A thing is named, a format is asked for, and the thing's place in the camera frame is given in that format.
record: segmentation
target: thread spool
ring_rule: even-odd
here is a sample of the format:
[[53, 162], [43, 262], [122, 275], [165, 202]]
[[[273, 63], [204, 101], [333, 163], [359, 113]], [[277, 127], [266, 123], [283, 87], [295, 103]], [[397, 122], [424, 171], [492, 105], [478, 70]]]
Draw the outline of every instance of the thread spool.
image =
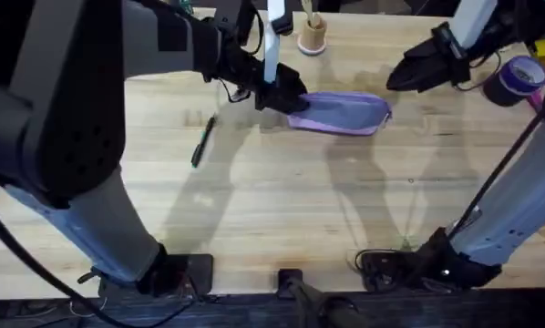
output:
[[303, 32], [297, 39], [299, 50], [307, 56], [317, 56], [324, 52], [326, 47], [325, 32], [327, 22], [319, 14], [314, 14], [313, 22], [304, 20]]
[[528, 56], [515, 56], [483, 86], [483, 94], [494, 104], [514, 106], [545, 85], [541, 64]]

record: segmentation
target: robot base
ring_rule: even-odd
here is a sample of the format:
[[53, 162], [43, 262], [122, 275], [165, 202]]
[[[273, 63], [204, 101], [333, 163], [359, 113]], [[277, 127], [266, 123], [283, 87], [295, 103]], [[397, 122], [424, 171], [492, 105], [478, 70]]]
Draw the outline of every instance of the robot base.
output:
[[361, 256], [364, 287], [389, 292], [397, 287], [453, 292], [480, 287], [501, 273], [456, 253], [444, 228], [439, 228], [417, 251], [369, 251]]
[[213, 262], [210, 254], [170, 254], [143, 279], [143, 283], [124, 285], [101, 277], [98, 295], [110, 299], [132, 297], [134, 292], [153, 297], [204, 296], [211, 291]]

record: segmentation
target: gray arm segment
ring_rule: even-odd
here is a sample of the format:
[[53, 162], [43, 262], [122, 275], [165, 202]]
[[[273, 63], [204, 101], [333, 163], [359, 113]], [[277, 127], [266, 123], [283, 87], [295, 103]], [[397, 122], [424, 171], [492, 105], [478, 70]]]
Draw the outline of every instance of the gray arm segment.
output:
[[129, 0], [122, 15], [125, 78], [202, 71], [219, 60], [221, 32], [194, 17]]
[[514, 165], [478, 205], [480, 217], [455, 235], [457, 253], [486, 265], [503, 264], [545, 224], [545, 123]]
[[16, 187], [5, 189], [76, 244], [97, 269], [123, 282], [140, 279], [159, 252], [159, 244], [129, 200], [119, 169], [98, 187], [71, 200], [68, 210], [48, 208]]

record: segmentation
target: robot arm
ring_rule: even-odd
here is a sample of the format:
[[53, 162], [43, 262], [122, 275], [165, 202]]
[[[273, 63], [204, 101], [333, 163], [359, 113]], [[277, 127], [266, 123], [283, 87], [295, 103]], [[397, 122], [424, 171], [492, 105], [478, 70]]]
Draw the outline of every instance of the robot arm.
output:
[[0, 56], [16, 53], [0, 61], [0, 185], [74, 242], [105, 284], [160, 295], [196, 272], [197, 292], [211, 287], [211, 256], [190, 267], [190, 256], [168, 255], [125, 191], [126, 78], [195, 71], [254, 92], [258, 109], [307, 107], [296, 71], [278, 64], [269, 83], [241, 48], [251, 2], [227, 5], [200, 21], [159, 0], [0, 1], [0, 35], [12, 26], [18, 35], [0, 40]]
[[[544, 33], [545, 2], [462, 1], [450, 24], [433, 29], [432, 39], [405, 53], [388, 88], [421, 92], [448, 80], [463, 82], [469, 79], [469, 61], [513, 42], [533, 42]], [[366, 288], [383, 290], [394, 281], [413, 288], [468, 289], [499, 275], [511, 254], [545, 225], [545, 99], [513, 149], [534, 129], [522, 155], [474, 199], [476, 206], [466, 211], [465, 220], [438, 229], [416, 252], [362, 255]]]
[[449, 22], [404, 53], [386, 86], [423, 92], [443, 83], [469, 81], [469, 63], [516, 42], [531, 44], [545, 34], [545, 1], [463, 0]]

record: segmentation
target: wooden tabletop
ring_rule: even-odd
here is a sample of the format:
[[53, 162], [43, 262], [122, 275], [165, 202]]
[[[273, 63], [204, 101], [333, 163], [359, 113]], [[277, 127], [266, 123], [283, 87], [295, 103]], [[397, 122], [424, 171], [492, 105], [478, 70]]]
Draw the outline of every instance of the wooden tabletop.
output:
[[[427, 38], [439, 18], [324, 14], [328, 47], [318, 57], [297, 50], [304, 14], [294, 18], [281, 60], [301, 72], [310, 91], [387, 99], [394, 118], [384, 130], [371, 138], [291, 130], [282, 115], [256, 111], [251, 101], [228, 104], [219, 82], [204, 84], [196, 73], [126, 83], [122, 176], [129, 195], [169, 252], [213, 254], [216, 293], [272, 292], [281, 268], [302, 269], [323, 291], [362, 290], [351, 269], [357, 250], [417, 247], [456, 219], [532, 115], [525, 102], [500, 108], [478, 91], [449, 86], [423, 94], [386, 90], [403, 52]], [[250, 46], [256, 36], [254, 29]], [[521, 51], [516, 46], [502, 57]], [[496, 64], [490, 59], [474, 78]], [[191, 154], [215, 112], [220, 123], [193, 169]], [[1, 190], [0, 216], [56, 276], [96, 295], [94, 280], [76, 284], [89, 260]], [[545, 237], [526, 241], [488, 286], [545, 286]], [[0, 299], [57, 296], [0, 243]]]

